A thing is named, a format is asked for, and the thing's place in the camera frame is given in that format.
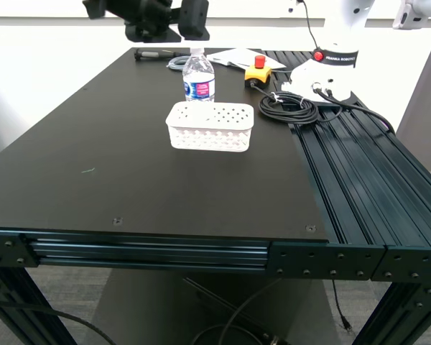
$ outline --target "paper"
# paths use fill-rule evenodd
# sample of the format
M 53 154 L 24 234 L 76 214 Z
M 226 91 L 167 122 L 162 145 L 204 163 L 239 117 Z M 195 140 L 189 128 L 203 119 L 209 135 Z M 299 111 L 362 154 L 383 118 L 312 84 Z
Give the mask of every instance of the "paper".
M 273 70 L 286 67 L 282 63 L 278 63 L 275 59 L 271 59 L 264 54 L 244 48 L 230 49 L 223 52 L 217 52 L 216 54 L 209 54 L 208 59 L 213 63 L 220 63 L 224 66 L 233 65 L 245 70 L 254 64 L 255 57 L 257 55 L 263 55 L 266 58 L 265 66 L 268 66 Z

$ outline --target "bottle cap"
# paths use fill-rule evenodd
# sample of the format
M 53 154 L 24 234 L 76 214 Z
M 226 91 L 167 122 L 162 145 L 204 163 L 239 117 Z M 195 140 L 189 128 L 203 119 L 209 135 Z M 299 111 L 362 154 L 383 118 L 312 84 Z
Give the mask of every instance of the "bottle cap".
M 192 54 L 203 54 L 204 48 L 190 48 Z

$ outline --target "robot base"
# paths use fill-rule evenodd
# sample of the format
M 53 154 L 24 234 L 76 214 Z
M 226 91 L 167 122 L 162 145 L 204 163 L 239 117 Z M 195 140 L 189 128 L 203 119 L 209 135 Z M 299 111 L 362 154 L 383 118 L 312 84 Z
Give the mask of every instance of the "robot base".
M 314 88 L 323 91 L 332 90 L 339 101 L 351 101 L 351 74 L 353 66 L 325 65 L 314 60 L 296 67 L 291 73 L 291 82 L 283 83 L 281 89 L 322 105 L 331 105 L 314 92 Z

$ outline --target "bottle label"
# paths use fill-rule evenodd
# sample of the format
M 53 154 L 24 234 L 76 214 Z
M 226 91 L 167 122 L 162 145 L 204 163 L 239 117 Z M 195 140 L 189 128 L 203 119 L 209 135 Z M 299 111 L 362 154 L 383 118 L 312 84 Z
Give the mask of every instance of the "bottle label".
M 203 83 L 188 83 L 184 81 L 185 95 L 191 98 L 202 99 L 211 97 L 216 91 L 215 79 Z

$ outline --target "water bottle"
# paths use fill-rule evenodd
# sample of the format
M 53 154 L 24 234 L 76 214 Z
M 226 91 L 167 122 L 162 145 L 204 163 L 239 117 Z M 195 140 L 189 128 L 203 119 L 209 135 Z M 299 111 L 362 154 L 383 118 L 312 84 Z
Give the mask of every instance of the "water bottle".
M 214 68 L 204 56 L 204 48 L 191 48 L 192 56 L 185 63 L 185 99 L 187 101 L 214 102 L 216 82 Z

